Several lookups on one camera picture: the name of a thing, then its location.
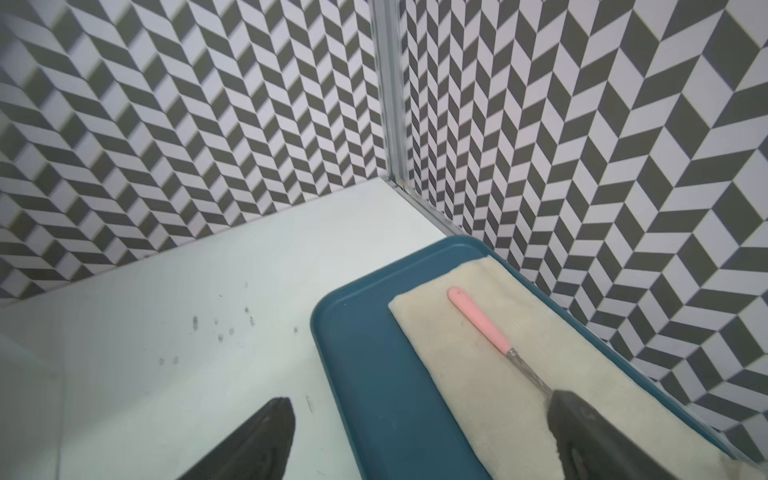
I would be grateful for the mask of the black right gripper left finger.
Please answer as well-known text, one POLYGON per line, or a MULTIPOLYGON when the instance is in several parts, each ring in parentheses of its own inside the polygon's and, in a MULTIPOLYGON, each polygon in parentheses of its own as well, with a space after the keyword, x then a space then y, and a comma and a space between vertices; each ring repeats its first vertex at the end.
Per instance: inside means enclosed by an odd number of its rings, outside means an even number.
POLYGON ((275 397, 180 479, 282 479, 296 428, 292 403, 275 397))

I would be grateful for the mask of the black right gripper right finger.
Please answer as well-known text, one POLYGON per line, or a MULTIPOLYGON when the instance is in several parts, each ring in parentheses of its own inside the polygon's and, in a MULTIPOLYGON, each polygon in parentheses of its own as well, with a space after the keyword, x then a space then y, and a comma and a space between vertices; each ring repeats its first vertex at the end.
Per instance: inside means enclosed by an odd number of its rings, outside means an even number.
POLYGON ((567 480, 673 477, 574 392, 552 393, 547 424, 567 480))

